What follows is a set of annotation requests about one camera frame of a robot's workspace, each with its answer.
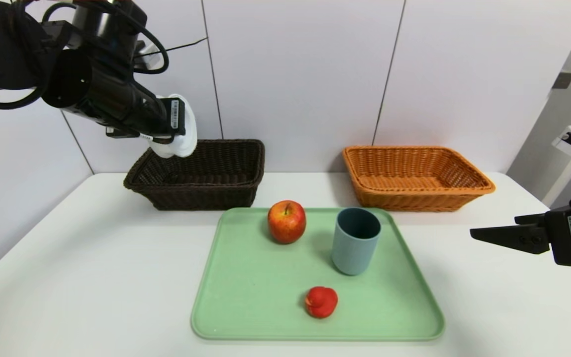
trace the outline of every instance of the wicker basket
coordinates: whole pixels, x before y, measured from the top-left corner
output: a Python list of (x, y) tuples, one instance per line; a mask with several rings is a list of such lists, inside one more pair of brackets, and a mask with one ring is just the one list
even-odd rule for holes
[(163, 159), (148, 149), (124, 185), (158, 210), (250, 207), (263, 177), (260, 140), (198, 140), (188, 158)]
[(360, 205), (452, 212), (495, 190), (458, 152), (439, 146), (351, 146), (343, 150)]

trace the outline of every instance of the green tray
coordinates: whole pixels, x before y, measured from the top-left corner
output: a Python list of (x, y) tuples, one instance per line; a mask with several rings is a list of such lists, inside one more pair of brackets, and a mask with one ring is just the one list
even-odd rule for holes
[[(307, 228), (293, 244), (276, 244), (267, 208), (224, 212), (200, 285), (191, 324), (204, 339), (424, 341), (444, 331), (444, 316), (394, 220), (382, 224), (371, 265), (347, 276), (330, 260), (340, 208), (306, 209)], [(311, 318), (304, 297), (315, 286), (338, 293), (326, 319)]]

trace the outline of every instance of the apple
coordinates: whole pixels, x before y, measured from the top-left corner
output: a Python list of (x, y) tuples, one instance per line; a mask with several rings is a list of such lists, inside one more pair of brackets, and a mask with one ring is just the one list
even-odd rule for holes
[(305, 210), (294, 201), (277, 202), (268, 211), (268, 227), (276, 241), (296, 242), (305, 231)]

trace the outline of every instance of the basket rim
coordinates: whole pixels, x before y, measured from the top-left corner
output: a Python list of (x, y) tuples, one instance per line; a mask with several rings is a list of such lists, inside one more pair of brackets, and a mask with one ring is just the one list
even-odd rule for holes
[[(403, 149), (438, 149), (448, 151), (456, 158), (460, 159), (465, 165), (472, 169), (476, 174), (482, 177), (486, 181), (487, 185), (480, 187), (440, 187), (440, 188), (403, 188), (403, 187), (388, 187), (381, 189), (379, 187), (370, 187), (365, 185), (360, 177), (356, 174), (356, 170), (353, 167), (353, 163), (349, 159), (348, 153), (350, 151), (372, 151), (372, 150), (403, 150)], [(363, 192), (369, 194), (403, 194), (407, 196), (483, 196), (484, 194), (492, 193), (496, 190), (494, 183), (487, 177), (483, 172), (481, 172), (475, 165), (473, 165), (469, 160), (467, 160), (459, 152), (439, 145), (352, 145), (347, 146), (343, 149), (343, 160), (347, 165), (347, 171), (349, 171), (349, 176), (351, 176), (352, 183)]]
[(208, 142), (211, 144), (241, 144), (241, 143), (253, 143), (259, 148), (259, 162), (258, 169), (255, 172), (255, 176), (251, 180), (241, 182), (241, 183), (135, 183), (133, 180), (136, 178), (140, 171), (144, 169), (147, 161), (152, 158), (152, 155), (156, 153), (149, 147), (143, 154), (138, 158), (138, 161), (127, 172), (127, 176), (123, 181), (123, 185), (127, 189), (131, 190), (168, 190), (168, 189), (178, 189), (178, 188), (204, 188), (204, 189), (253, 189), (258, 187), (263, 178), (264, 162), (265, 162), (265, 147), (263, 142), (258, 139), (200, 139), (200, 142)]

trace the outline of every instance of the blue-gray plastic cup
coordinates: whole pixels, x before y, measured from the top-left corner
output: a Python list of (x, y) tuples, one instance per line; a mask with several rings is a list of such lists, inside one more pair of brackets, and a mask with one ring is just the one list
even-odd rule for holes
[(332, 262), (347, 275), (358, 275), (367, 270), (374, 255), (380, 221), (363, 208), (345, 208), (336, 217)]

